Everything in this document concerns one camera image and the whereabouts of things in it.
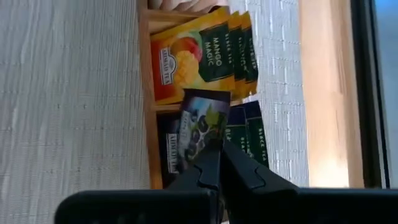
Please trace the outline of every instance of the textured fabric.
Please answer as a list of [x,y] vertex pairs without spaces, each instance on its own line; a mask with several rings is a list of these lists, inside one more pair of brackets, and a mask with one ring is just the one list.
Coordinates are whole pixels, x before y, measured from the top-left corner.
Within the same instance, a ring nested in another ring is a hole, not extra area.
[[[271,169],[308,185],[297,1],[251,12]],[[133,0],[0,0],[0,223],[86,189],[149,188]]]
[[271,170],[309,185],[305,107],[300,63],[299,0],[229,0],[249,11],[259,66],[259,100]]

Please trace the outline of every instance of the black tea packet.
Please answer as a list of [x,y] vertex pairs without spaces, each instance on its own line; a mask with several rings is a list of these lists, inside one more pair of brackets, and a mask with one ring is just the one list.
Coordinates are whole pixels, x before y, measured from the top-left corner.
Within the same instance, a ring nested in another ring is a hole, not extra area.
[[184,91],[178,139],[179,172],[188,168],[210,139],[224,137],[231,102],[231,93],[227,91]]
[[163,188],[168,187],[179,175],[178,132],[180,131],[181,112],[157,115],[159,137],[160,166],[162,169]]
[[247,153],[262,165],[269,167],[266,135],[258,101],[243,104],[248,132]]
[[241,105],[231,107],[225,129],[225,139],[247,152],[246,117]]

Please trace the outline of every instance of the ahmad tea logo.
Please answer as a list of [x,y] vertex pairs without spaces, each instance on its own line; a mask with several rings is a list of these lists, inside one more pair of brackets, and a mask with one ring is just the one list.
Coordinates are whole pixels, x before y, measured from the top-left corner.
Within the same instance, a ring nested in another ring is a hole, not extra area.
[[162,85],[170,85],[173,83],[173,76],[175,69],[177,68],[177,61],[173,55],[170,55],[168,47],[160,50],[159,57]]

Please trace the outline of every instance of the white textured wall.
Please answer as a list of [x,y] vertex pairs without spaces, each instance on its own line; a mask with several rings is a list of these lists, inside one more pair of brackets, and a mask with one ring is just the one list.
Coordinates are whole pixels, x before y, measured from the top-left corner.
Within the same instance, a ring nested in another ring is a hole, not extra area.
[[[308,185],[298,5],[250,10],[271,167]],[[85,189],[149,187],[133,0],[0,0],[0,223]]]

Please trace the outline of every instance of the yellow tea packet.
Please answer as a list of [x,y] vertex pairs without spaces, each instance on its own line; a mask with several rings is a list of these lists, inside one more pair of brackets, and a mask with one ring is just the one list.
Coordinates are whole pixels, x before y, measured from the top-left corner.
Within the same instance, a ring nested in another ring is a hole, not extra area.
[[228,8],[221,7],[150,37],[158,105],[182,101],[182,88],[234,89],[228,19]]
[[232,43],[233,67],[235,75],[235,90],[232,91],[232,100],[245,97],[246,61],[243,49],[243,32],[241,29],[239,12],[232,13],[228,21],[229,39]]
[[244,55],[246,61],[246,96],[257,93],[257,81],[259,78],[259,70],[257,67],[256,53],[254,52],[253,33],[251,28],[251,19],[249,12],[245,12],[241,16],[242,31],[244,41]]

